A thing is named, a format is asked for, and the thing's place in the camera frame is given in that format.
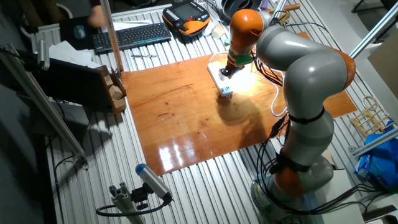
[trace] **glossy wood surface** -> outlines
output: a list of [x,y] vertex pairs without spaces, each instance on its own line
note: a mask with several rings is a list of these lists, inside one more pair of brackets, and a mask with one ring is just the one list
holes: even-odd
[[[274,86],[257,76],[237,76],[232,97],[220,97],[210,57],[122,73],[147,165],[157,175],[262,142],[279,119],[270,111]],[[216,60],[225,65],[226,54]],[[334,118],[356,111],[345,91],[324,105]],[[284,108],[280,89],[274,111]]]

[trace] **small white object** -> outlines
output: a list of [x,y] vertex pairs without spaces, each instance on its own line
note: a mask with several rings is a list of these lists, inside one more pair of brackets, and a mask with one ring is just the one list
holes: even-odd
[[214,27],[215,27],[214,22],[211,22],[211,21],[210,21],[210,22],[207,24],[206,28],[201,32],[201,34],[204,35],[204,36],[210,35],[211,32],[213,31]]
[[[139,27],[139,26],[145,26],[145,25],[149,25],[152,24],[152,21],[150,19],[146,19],[146,20],[141,20],[141,21],[125,21],[125,22],[113,22],[113,27],[114,30],[123,30],[123,29],[128,29],[128,28],[133,28],[133,27]],[[104,32],[108,32],[108,29],[106,28],[106,26],[101,27],[101,31]]]
[[232,95],[233,90],[229,84],[229,78],[220,73],[222,66],[220,62],[213,62],[207,65],[207,69],[217,87],[218,92],[222,97],[229,97]]
[[213,31],[211,31],[211,36],[219,39],[223,34],[225,34],[225,30],[221,24],[218,24]]

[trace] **wooden block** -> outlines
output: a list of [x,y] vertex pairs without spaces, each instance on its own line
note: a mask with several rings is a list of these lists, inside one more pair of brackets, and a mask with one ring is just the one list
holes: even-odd
[[112,72],[111,72],[111,78],[112,78],[114,85],[119,87],[119,89],[122,91],[123,97],[126,96],[126,90],[124,89],[122,81],[120,80],[119,75],[116,74],[116,72],[113,70],[113,68],[112,68]]
[[111,88],[109,88],[109,92],[111,94],[111,97],[113,100],[120,100],[123,97],[122,91],[119,89],[119,87],[113,85]]
[[105,82],[106,82],[106,86],[108,88],[110,88],[113,85],[111,76],[110,75],[105,75],[104,79],[105,79]]
[[126,100],[124,97],[120,100],[114,101],[113,103],[117,113],[120,113],[126,109]]
[[223,34],[225,34],[225,30],[221,24],[218,24],[211,32],[211,36],[216,39],[219,39]]

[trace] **computer mouse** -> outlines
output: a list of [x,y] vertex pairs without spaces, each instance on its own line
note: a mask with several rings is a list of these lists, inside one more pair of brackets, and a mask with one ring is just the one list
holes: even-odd
[[78,40],[86,38],[85,28],[82,25],[77,25],[73,28],[73,35]]

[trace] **keyboard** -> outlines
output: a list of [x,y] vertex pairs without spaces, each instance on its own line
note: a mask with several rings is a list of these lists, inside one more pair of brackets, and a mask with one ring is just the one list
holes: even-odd
[[[116,31],[120,50],[133,49],[149,44],[157,44],[171,39],[165,23],[149,24]],[[98,54],[112,52],[108,33],[93,35],[94,51]]]

